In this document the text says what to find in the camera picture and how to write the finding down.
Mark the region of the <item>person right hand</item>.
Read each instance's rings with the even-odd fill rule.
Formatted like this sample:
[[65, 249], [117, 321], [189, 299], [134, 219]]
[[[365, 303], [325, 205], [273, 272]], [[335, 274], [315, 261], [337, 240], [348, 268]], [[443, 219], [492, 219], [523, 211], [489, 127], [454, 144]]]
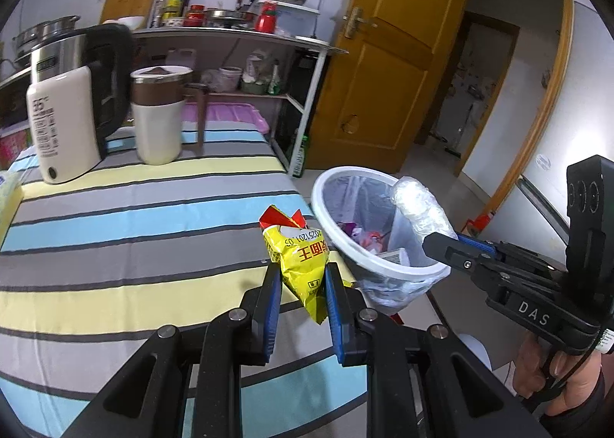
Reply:
[[[515, 360], [513, 388], [521, 397], [532, 397], [545, 387], [546, 376], [542, 373], [544, 365], [543, 350], [537, 336], [528, 332]], [[558, 397], [550, 401], [545, 409], [548, 416], [556, 416], [584, 404], [598, 383], [601, 375], [601, 353], [594, 351], [582, 365], [573, 369], [581, 356], [570, 356], [557, 352], [550, 364], [551, 376], [556, 382], [565, 381]]]

